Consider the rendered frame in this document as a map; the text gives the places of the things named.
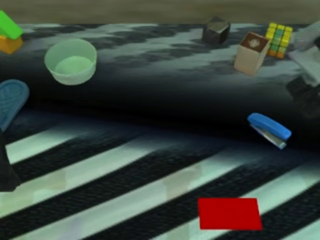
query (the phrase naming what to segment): red block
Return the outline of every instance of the red block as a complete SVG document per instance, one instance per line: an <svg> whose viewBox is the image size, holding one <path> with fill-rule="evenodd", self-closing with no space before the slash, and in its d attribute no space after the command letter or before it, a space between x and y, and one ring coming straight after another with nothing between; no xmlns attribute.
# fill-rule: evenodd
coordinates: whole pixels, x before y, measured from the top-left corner
<svg viewBox="0 0 320 240"><path fill-rule="evenodd" d="M201 230L262 230L256 198L199 198Z"/></svg>

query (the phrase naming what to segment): brown box top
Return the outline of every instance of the brown box top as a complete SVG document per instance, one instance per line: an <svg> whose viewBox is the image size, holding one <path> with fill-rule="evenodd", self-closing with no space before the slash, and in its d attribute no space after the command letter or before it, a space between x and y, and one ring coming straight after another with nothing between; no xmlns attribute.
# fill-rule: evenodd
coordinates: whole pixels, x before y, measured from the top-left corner
<svg viewBox="0 0 320 240"><path fill-rule="evenodd" d="M240 45L247 49L251 49L253 51L261 53L265 49L268 42L269 40L264 36L258 35L253 32L248 32Z"/></svg>

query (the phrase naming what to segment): light green bowl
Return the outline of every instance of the light green bowl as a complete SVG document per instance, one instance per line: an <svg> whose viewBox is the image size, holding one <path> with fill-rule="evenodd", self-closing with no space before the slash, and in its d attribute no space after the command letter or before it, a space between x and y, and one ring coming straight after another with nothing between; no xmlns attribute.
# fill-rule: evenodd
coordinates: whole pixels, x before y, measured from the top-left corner
<svg viewBox="0 0 320 240"><path fill-rule="evenodd" d="M97 50L83 39L64 40L49 48L44 64L59 83L83 84L95 74Z"/></svg>

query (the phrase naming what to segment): yellow cube puzzle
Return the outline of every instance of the yellow cube puzzle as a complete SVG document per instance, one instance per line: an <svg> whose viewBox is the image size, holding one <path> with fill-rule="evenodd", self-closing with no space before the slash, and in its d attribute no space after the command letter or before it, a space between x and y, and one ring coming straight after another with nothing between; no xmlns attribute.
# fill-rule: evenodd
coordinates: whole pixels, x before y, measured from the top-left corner
<svg viewBox="0 0 320 240"><path fill-rule="evenodd" d="M265 37L270 40L269 56L283 59L290 43L292 27L271 22Z"/></svg>

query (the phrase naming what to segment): blue slipper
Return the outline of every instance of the blue slipper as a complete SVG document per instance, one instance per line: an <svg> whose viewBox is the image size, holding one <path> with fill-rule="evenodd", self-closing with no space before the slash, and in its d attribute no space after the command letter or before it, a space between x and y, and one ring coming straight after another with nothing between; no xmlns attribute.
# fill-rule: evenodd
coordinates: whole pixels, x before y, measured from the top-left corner
<svg viewBox="0 0 320 240"><path fill-rule="evenodd" d="M10 79L0 83L0 129L6 131L29 98L28 86Z"/></svg>

